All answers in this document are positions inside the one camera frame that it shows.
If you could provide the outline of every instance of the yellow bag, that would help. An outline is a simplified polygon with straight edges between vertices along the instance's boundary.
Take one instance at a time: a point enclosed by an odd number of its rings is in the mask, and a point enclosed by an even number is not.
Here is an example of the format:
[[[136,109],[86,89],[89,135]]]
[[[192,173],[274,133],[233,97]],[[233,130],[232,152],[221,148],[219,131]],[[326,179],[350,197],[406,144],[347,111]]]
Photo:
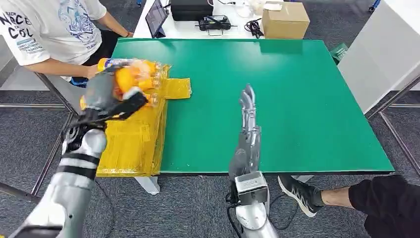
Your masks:
[[[160,74],[162,86],[144,93],[157,95],[151,106],[142,107],[124,121],[109,121],[107,147],[102,154],[97,176],[137,177],[159,174],[163,154],[168,99],[189,98],[190,79],[168,79],[169,67]]]

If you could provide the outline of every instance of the white chair leg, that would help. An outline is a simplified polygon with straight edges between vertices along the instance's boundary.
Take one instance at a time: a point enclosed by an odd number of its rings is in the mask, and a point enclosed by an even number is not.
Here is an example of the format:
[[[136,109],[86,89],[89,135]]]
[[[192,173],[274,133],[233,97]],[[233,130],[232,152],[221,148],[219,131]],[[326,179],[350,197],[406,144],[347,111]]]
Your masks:
[[[313,175],[297,175],[297,176],[292,176],[293,178],[301,181],[301,182],[307,182],[308,180],[312,179]]]
[[[134,177],[137,182],[144,188],[144,190],[151,195],[156,195],[160,192],[160,186],[157,182],[157,177]]]

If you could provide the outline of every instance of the black case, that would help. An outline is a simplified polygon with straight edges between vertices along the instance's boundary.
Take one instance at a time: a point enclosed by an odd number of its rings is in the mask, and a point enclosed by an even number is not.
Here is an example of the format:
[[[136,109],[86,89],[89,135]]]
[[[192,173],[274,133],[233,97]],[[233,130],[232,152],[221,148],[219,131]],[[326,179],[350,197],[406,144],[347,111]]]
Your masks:
[[[171,12],[174,21],[198,21],[213,15],[213,7],[207,0],[171,0]]]

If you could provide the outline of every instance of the green tabletop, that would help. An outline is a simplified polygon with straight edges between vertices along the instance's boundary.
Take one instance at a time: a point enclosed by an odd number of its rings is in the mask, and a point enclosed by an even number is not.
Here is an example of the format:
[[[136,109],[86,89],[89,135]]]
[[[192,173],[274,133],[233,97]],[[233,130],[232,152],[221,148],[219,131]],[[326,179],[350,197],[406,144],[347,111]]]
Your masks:
[[[224,173],[239,95],[256,94],[263,172],[389,172],[391,163],[322,41],[121,39],[114,58],[173,65],[190,99],[168,103],[162,173]]]

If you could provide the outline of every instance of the robotic hand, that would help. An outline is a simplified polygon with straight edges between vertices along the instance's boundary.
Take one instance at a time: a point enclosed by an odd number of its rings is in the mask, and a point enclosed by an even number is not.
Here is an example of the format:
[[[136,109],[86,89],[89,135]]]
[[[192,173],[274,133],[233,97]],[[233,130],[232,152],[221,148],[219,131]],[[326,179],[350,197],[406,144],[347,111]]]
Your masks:
[[[10,238],[81,238],[96,169],[106,148],[106,121],[126,119],[147,103],[138,87],[115,98],[115,65],[98,73],[87,86],[86,108],[67,130],[57,172],[25,222]]]
[[[231,205],[227,210],[228,218],[239,238],[277,238],[277,231],[268,220],[268,185],[259,171],[261,128],[256,125],[255,93],[249,84],[242,90],[239,102],[242,106],[242,130],[229,164]],[[235,208],[242,234],[230,218],[230,208]]]

